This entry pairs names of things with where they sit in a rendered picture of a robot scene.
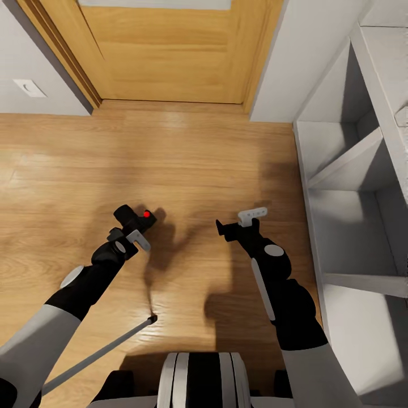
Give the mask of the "camera tripod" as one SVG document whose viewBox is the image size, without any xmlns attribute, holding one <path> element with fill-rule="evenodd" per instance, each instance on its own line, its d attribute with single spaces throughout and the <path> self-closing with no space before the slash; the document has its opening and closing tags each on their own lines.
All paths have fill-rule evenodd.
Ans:
<svg viewBox="0 0 408 408">
<path fill-rule="evenodd" d="M 142 324 L 138 325 L 137 327 L 133 328 L 130 330 L 128 333 L 125 335 L 115 339 L 112 343 L 106 345 L 105 347 L 101 348 L 99 351 L 95 352 L 94 354 L 88 356 L 86 359 L 82 360 L 69 370 L 66 370 L 65 372 L 61 373 L 59 376 L 54 378 L 53 380 L 49 381 L 47 384 L 44 384 L 39 391 L 39 394 L 31 404 L 29 408 L 38 408 L 41 402 L 41 398 L 51 392 L 53 389 L 64 383 L 67 379 L 73 377 L 76 375 L 78 372 L 83 370 L 84 368 L 88 367 L 91 363 L 95 362 L 99 358 L 101 358 L 103 355 L 105 355 L 107 352 L 111 351 L 114 349 L 116 346 L 119 344 L 125 342 L 127 339 L 132 337 L 134 334 L 138 333 L 140 330 L 145 328 L 146 326 L 152 325 L 154 322 L 157 321 L 157 316 L 151 316 L 143 322 Z"/>
</svg>

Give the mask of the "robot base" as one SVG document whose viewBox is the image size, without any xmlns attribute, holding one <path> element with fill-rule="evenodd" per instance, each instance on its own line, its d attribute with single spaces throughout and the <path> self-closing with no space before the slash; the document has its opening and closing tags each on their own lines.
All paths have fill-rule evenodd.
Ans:
<svg viewBox="0 0 408 408">
<path fill-rule="evenodd" d="M 147 396 L 133 396 L 132 370 L 114 370 L 100 393 L 86 408 L 157 408 L 158 390 L 149 390 Z M 295 408 L 287 370 L 275 372 L 275 396 L 262 396 L 259 390 L 250 390 L 251 408 Z"/>
</svg>

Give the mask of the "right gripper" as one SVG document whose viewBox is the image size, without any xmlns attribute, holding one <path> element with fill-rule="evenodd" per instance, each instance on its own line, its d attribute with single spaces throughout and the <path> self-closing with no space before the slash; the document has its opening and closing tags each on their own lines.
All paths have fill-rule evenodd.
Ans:
<svg viewBox="0 0 408 408">
<path fill-rule="evenodd" d="M 222 225 L 218 219 L 216 220 L 219 235 L 224 235 L 227 242 L 238 240 L 242 247 L 244 247 L 245 240 L 253 235 L 259 234 L 260 221 L 255 218 L 252 220 L 252 226 L 242 227 L 238 223 Z"/>
</svg>

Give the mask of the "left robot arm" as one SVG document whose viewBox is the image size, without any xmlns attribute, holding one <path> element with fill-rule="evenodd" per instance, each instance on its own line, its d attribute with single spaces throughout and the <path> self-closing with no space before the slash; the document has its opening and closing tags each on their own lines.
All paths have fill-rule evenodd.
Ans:
<svg viewBox="0 0 408 408">
<path fill-rule="evenodd" d="M 78 266 L 42 307 L 0 347 L 0 408 L 29 408 L 55 363 L 125 261 L 150 243 L 136 229 L 126 235 L 109 231 L 108 242 L 91 258 L 92 265 Z"/>
</svg>

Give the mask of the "digital camera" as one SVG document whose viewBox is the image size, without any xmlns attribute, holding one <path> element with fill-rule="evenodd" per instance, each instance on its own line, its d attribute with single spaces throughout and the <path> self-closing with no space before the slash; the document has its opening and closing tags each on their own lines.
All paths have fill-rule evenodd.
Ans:
<svg viewBox="0 0 408 408">
<path fill-rule="evenodd" d="M 128 205 L 119 207 L 113 215 L 123 225 L 122 231 L 126 235 L 130 235 L 135 230 L 143 234 L 157 221 L 155 215 L 149 210 L 144 212 L 144 217 L 139 217 Z"/>
</svg>

